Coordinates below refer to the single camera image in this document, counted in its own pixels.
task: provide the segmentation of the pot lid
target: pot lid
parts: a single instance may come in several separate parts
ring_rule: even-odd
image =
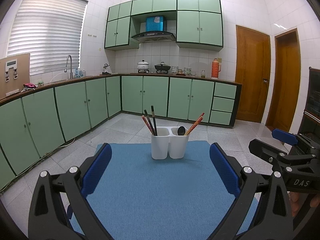
[[[165,64],[163,61],[160,62],[160,64],[157,64],[155,66],[165,66],[165,67],[169,67],[169,65]]]
[[[148,62],[144,61],[144,59],[142,61],[140,61],[138,64],[141,64],[141,65],[149,65]]]

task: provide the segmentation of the black chopstick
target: black chopstick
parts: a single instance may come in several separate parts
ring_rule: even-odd
[[[151,113],[152,113],[153,125],[155,126],[155,135],[158,136],[156,118],[155,118],[155,110],[154,110],[153,106],[151,106]]]
[[[153,129],[152,123],[151,123],[151,121],[150,121],[150,118],[149,118],[149,115],[148,115],[148,112],[147,112],[146,109],[144,110],[144,113],[146,114],[146,118],[147,118],[147,120],[148,120],[148,122],[149,122],[149,124],[150,124],[150,127],[151,127],[151,129],[152,129],[153,134],[156,135],[156,134],[155,134],[155,130]]]

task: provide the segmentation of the window blind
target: window blind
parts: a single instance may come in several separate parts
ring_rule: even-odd
[[[69,54],[73,68],[79,67],[86,5],[84,0],[23,0],[7,57],[30,53],[30,75],[64,70]]]

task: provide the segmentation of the orange thermos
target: orange thermos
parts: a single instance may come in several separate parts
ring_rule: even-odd
[[[221,66],[219,65],[218,59],[212,61],[211,78],[218,78],[219,72],[221,71]]]

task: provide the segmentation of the blue box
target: blue box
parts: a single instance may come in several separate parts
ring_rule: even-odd
[[[155,16],[147,18],[146,32],[149,31],[165,31],[164,29],[164,17]]]

